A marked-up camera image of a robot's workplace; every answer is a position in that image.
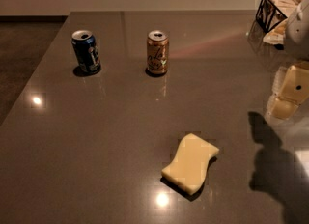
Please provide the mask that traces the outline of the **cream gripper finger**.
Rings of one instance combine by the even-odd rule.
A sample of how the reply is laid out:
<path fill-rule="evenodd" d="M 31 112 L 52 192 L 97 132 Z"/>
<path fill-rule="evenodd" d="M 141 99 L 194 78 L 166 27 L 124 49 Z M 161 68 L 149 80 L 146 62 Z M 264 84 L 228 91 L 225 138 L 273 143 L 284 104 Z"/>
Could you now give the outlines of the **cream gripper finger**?
<path fill-rule="evenodd" d="M 278 119 L 286 120 L 289 119 L 295 111 L 298 109 L 298 106 L 290 101 L 275 98 L 269 108 L 269 113 Z"/>

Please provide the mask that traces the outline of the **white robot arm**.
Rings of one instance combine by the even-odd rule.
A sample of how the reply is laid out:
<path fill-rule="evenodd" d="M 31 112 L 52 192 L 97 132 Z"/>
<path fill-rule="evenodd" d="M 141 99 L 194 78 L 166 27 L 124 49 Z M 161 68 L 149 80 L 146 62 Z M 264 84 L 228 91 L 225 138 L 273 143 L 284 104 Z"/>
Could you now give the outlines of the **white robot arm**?
<path fill-rule="evenodd" d="M 275 74 L 267 112 L 286 120 L 309 98 L 309 0 L 302 0 L 287 20 L 284 48 L 295 62 Z"/>

